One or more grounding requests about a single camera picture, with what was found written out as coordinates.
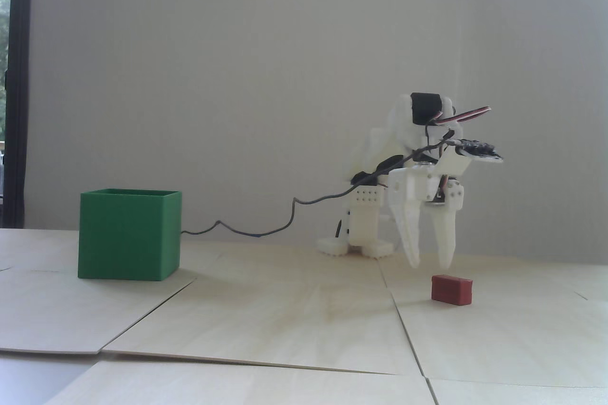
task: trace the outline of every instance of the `wooden board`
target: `wooden board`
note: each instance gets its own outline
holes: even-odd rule
[[[438,405],[606,405],[605,387],[541,387],[432,379]]]
[[[199,251],[221,256],[206,271],[226,281],[255,283],[343,283],[386,288],[378,262],[360,254],[324,255],[312,247],[201,243]]]
[[[0,269],[74,272],[78,231],[0,229]]]
[[[0,353],[0,403],[41,405],[96,362],[89,356]]]
[[[204,273],[230,244],[182,239],[181,268]],[[0,229],[0,270],[78,271],[78,231]]]
[[[532,263],[530,268],[572,289],[586,299],[608,301],[608,266],[606,265]]]
[[[458,307],[393,290],[424,375],[530,386],[608,386],[608,303],[477,293]]]
[[[0,273],[0,350],[97,353],[193,279],[185,271],[176,271],[163,282],[4,271]]]
[[[434,405],[422,376],[102,361],[47,405]]]
[[[419,375],[386,289],[199,278],[105,350]]]
[[[473,300],[485,292],[576,297],[574,290],[541,273],[538,268],[517,258],[504,256],[456,255],[449,270],[442,270],[435,257],[425,257],[418,269],[412,269],[405,255],[379,261],[390,289],[407,289],[430,296],[430,278],[437,274],[473,280]]]

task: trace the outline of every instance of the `small red block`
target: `small red block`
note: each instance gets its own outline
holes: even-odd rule
[[[453,305],[469,305],[473,301],[473,280],[450,275],[433,275],[430,298]]]

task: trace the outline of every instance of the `white 3d-printed robot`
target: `white 3d-printed robot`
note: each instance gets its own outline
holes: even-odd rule
[[[329,255],[346,255],[360,247],[365,256],[380,258],[395,251],[378,239],[378,216],[384,197],[397,223],[404,251],[412,267],[420,262],[420,210],[432,215],[439,249],[439,264],[449,268],[456,248],[456,212],[465,195],[456,179],[472,160],[502,162],[493,145],[463,140],[461,122],[489,111],[483,107],[456,114],[452,100],[434,93],[403,95],[391,110],[384,128],[372,129],[352,152],[344,177],[355,185],[347,195],[346,210],[335,238],[321,239],[317,247]],[[393,169],[417,149],[440,145]],[[386,173],[377,175],[384,169]]]

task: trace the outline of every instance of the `white backdrop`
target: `white backdrop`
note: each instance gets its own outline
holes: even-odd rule
[[[507,159],[465,175],[458,252],[608,262],[608,0],[32,1],[28,227],[76,229],[80,192],[119,187],[182,190],[185,229],[273,229],[430,91],[492,105],[465,132]],[[255,242],[312,245],[340,206]]]

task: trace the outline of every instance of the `green box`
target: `green box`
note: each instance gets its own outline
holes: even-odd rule
[[[107,188],[80,195],[78,277],[162,281],[180,266],[182,194]]]

